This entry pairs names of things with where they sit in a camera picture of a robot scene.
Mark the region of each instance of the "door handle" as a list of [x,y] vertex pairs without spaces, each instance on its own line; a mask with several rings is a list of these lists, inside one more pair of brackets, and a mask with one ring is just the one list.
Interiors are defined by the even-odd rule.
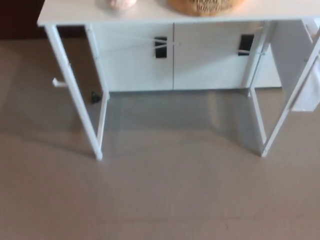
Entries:
[[167,39],[168,38],[166,36],[156,36],[154,38],[154,47],[155,47],[154,52],[155,52],[156,59],[167,58]]

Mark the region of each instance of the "desk leg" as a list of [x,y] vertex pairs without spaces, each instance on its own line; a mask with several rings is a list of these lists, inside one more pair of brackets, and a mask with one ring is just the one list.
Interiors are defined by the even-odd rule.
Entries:
[[248,63],[244,72],[243,79],[245,82],[250,81],[247,95],[250,98],[252,114],[254,115],[254,131],[258,139],[259,152],[262,151],[267,136],[256,95],[256,83],[258,73],[263,65],[266,51],[270,45],[270,37],[273,33],[274,23],[266,21],[263,23],[263,29],[259,37],[255,37],[252,43],[252,51],[250,52]]
[[69,88],[73,102],[76,106],[78,114],[81,118],[84,130],[89,138],[93,151],[95,153],[97,160],[102,160],[102,151],[99,141],[97,139],[94,127],[91,123],[89,114],[87,112],[84,100],[81,96],[79,87],[77,85],[76,78],[69,63],[64,45],[61,41],[59,32],[56,25],[46,25],[45,27],[46,34],[51,43],[53,52],[60,66],[61,72],[63,74],[64,80]]
[[297,76],[297,78],[298,78],[297,84],[295,85],[291,96],[288,98],[287,102],[285,103],[283,110],[279,116],[279,120],[275,124],[275,126],[271,132],[270,137],[267,139],[265,145],[263,146],[263,152],[261,154],[262,157],[267,156],[271,145],[273,144],[281,126],[283,125],[284,121],[286,120],[286,118],[291,110],[291,106],[294,103],[302,84],[304,83],[306,77],[308,76],[308,74],[312,68],[312,65],[314,64],[314,62],[319,54],[319,51],[320,51],[320,30],[318,31],[315,39],[316,40],[314,41],[312,51],[309,53],[309,58],[306,61],[304,68],[301,71],[301,74],[299,76]]

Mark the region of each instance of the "white shelf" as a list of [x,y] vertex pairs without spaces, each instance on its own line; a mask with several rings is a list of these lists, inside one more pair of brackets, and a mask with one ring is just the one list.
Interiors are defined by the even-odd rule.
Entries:
[[137,0],[132,9],[122,14],[108,10],[107,0],[45,0],[38,24],[200,23],[305,18],[320,18],[319,0],[246,0],[232,12],[217,17],[186,16],[171,9],[166,0]]

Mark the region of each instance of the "white cabinet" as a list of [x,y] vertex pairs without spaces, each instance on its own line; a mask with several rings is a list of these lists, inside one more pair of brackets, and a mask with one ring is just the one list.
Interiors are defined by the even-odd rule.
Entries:
[[153,41],[172,42],[172,24],[94,24],[93,31],[111,92],[173,89],[173,46],[156,59]]
[[[94,24],[111,92],[240,89],[248,56],[238,56],[242,34],[259,22],[197,24]],[[167,37],[167,58],[156,58],[155,37]],[[280,87],[271,51],[258,87]]]
[[[238,56],[242,34],[260,34],[259,22],[175,24],[174,89],[241,89],[248,56]],[[279,87],[271,51],[266,56],[260,87]]]

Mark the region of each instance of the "beige carpet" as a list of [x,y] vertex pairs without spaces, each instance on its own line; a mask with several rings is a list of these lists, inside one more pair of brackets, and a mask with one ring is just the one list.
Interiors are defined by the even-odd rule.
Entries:
[[[66,46],[89,98],[88,46]],[[291,114],[260,158],[239,92],[113,94],[96,162],[53,77],[45,40],[0,42],[1,240],[320,239],[320,109]],[[283,95],[258,97],[270,131]]]

